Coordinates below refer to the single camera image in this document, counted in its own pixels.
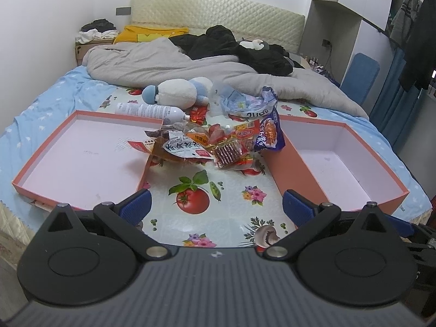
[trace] white and blue plush toy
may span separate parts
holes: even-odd
[[[167,80],[158,86],[147,86],[142,99],[147,104],[159,104],[188,109],[195,105],[208,105],[212,81],[206,77]]]

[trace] pea pod print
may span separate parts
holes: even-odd
[[[221,192],[217,185],[214,182],[209,182],[209,186],[211,187],[211,192],[214,198],[218,201],[221,201]]]

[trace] cream tufted headboard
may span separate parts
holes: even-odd
[[[154,27],[188,27],[202,34],[221,24],[236,40],[263,39],[297,52],[304,16],[249,0],[132,0],[131,23]]]

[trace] yellow pillow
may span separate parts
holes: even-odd
[[[115,38],[114,44],[119,42],[151,42],[160,37],[173,37],[180,36],[189,32],[189,28],[148,28],[128,25],[124,30]]]

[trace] blue bed sheet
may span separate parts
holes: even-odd
[[[75,110],[95,111],[116,89],[106,82],[96,81],[79,66],[61,77],[52,87],[15,117],[0,137],[0,199],[14,215],[32,230],[37,231],[48,213],[25,201],[11,182],[40,144]],[[286,114],[283,108],[280,113]],[[386,139],[363,118],[312,107],[319,118],[345,122],[350,125],[394,170],[410,194],[394,215],[411,220],[431,208],[420,185],[392,152]]]

